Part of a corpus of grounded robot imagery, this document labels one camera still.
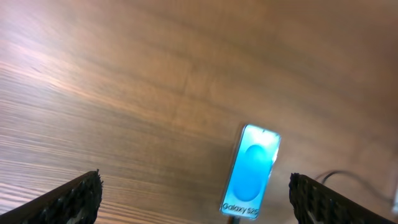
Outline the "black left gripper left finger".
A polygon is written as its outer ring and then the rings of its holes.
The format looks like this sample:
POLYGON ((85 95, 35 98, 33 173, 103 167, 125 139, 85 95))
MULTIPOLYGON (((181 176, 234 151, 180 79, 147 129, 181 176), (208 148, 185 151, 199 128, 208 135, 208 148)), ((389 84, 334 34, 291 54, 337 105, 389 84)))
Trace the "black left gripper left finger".
POLYGON ((87 223, 96 221, 102 201, 99 170, 89 171, 1 215, 1 223, 87 223))

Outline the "blue Galaxy smartphone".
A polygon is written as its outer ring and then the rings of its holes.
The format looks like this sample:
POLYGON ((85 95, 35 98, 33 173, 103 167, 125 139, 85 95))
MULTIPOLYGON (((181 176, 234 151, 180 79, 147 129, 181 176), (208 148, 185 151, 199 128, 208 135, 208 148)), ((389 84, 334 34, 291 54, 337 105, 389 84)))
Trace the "blue Galaxy smartphone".
POLYGON ((258 217, 280 142, 279 133, 244 125, 221 199, 222 214, 253 220, 258 217))

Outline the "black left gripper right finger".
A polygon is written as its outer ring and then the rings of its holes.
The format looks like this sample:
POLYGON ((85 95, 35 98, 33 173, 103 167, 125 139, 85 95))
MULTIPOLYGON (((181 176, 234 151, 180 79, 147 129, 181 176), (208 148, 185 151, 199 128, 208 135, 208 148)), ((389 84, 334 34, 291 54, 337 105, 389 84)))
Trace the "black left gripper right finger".
POLYGON ((299 224, 394 224, 299 173, 290 176, 289 200, 299 224))

